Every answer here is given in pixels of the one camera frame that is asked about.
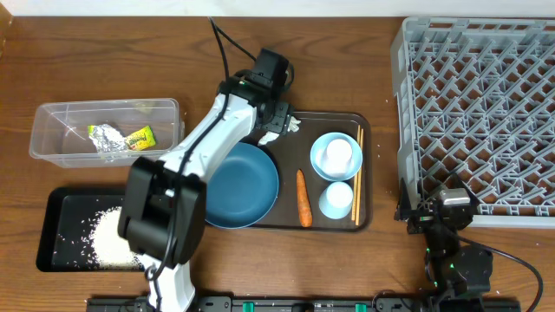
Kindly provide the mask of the pile of white rice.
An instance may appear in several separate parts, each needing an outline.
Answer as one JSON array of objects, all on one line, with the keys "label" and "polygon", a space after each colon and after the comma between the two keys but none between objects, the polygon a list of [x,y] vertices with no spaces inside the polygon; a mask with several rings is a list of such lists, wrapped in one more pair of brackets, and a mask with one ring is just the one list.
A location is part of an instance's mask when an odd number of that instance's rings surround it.
[{"label": "pile of white rice", "polygon": [[95,214],[92,230],[88,236],[92,248],[92,261],[101,269],[139,269],[140,262],[128,245],[118,235],[121,207],[113,206]]}]

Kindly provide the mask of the dark blue plate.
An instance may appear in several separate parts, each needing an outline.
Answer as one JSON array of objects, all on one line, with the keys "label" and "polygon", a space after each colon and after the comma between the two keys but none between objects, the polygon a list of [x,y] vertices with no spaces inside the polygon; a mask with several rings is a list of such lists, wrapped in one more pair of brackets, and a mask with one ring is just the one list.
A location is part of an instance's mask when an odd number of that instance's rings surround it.
[{"label": "dark blue plate", "polygon": [[207,185],[206,222],[225,229],[248,227],[271,210],[278,192],[278,170],[268,154],[238,143]]}]

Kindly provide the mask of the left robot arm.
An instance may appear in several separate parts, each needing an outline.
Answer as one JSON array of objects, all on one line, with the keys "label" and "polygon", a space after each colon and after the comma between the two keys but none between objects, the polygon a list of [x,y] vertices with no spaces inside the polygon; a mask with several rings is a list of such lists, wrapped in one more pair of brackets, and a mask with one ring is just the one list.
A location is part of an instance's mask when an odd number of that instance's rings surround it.
[{"label": "left robot arm", "polygon": [[144,266],[153,310],[188,310],[195,297],[189,261],[205,229],[207,184],[254,129],[287,133],[292,108],[280,96],[293,78],[284,56],[261,49],[253,68],[219,84],[208,114],[183,141],[157,160],[132,164],[117,231]]}]

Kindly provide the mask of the yellow foil snack wrapper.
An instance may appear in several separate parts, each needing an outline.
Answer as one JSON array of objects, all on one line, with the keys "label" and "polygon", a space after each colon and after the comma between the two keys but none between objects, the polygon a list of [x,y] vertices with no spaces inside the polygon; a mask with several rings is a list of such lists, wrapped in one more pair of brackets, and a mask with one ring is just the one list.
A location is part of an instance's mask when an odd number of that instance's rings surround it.
[{"label": "yellow foil snack wrapper", "polygon": [[125,136],[109,124],[89,125],[88,137],[98,153],[142,151],[157,144],[150,126]]}]

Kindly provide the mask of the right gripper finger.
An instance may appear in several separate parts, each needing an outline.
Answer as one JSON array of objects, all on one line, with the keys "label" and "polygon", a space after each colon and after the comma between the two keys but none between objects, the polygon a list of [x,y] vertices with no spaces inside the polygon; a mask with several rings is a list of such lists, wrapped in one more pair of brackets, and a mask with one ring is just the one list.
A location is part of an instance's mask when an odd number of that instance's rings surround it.
[{"label": "right gripper finger", "polygon": [[394,220],[407,220],[412,214],[412,206],[408,194],[407,184],[404,179],[400,181],[400,197],[395,209]]},{"label": "right gripper finger", "polygon": [[455,190],[459,198],[467,198],[467,202],[478,202],[479,200],[473,194],[470,188],[456,174],[452,173],[448,178],[448,189]]}]

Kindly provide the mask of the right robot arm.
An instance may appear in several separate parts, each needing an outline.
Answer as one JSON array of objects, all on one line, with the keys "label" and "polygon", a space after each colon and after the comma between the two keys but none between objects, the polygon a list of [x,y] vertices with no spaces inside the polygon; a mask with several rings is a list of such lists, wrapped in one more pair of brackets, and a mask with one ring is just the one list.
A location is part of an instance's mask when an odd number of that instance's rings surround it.
[{"label": "right robot arm", "polygon": [[407,223],[409,234],[425,237],[425,272],[435,290],[421,303],[426,311],[483,311],[482,295],[491,289],[493,255],[456,237],[473,221],[478,199],[456,179],[454,187],[442,189],[428,208],[414,210],[405,181],[400,182],[400,199],[395,220]]}]

